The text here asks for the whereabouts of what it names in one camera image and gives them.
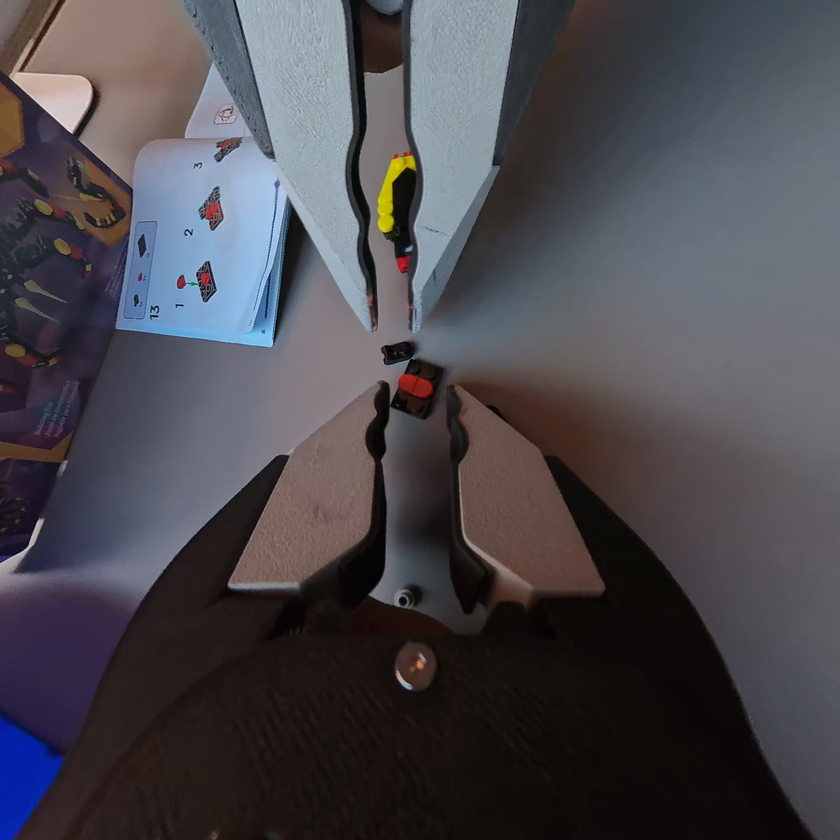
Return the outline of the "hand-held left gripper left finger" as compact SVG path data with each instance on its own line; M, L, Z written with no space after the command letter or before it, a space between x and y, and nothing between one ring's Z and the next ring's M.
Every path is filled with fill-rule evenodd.
M371 593L385 567L388 417L378 381L291 450L229 589L346 607Z

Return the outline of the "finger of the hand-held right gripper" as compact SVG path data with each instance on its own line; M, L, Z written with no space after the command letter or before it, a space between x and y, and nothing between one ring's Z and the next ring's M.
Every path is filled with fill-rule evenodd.
M344 299L376 330L359 172L361 3L184 1L184 9Z
M573 1L403 9L406 135L417 165L409 324L421 331L476 224Z

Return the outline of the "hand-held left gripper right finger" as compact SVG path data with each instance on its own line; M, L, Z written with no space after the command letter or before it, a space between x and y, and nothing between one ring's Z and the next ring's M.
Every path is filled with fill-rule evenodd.
M449 571L464 613L606 591L541 450L461 385L446 392Z

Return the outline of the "yellow black lego model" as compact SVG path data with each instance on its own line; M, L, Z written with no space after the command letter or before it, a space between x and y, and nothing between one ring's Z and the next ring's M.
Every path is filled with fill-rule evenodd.
M409 219L416 184L413 153L394 154L377 198L377 227L392 243L395 263L402 274L408 272L414 252Z

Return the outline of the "black plate with red tiles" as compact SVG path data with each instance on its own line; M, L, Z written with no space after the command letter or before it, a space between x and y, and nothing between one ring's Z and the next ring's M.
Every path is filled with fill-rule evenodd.
M417 419L427 419L444 377L444 367L419 358L411 359L398 378L391 409Z

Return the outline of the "blue plastic bin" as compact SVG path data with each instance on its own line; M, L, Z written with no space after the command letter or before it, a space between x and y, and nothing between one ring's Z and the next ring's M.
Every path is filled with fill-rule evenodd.
M64 755L1 717L1 838L13 839L43 798Z

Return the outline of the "purple yellow lego box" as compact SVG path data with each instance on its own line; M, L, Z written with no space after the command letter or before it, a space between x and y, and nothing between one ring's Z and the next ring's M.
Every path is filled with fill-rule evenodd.
M1 81L1 558L25 551L116 329L130 186Z

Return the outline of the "open instruction booklet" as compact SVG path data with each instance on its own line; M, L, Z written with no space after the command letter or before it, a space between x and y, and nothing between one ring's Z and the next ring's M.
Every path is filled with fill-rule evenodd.
M290 215L211 65L185 138L136 157L118 329L271 347Z

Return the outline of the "white stand base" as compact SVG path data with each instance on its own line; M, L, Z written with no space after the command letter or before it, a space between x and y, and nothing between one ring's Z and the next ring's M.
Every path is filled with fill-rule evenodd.
M11 79L75 135L96 106L95 88L89 79L78 74L17 71Z

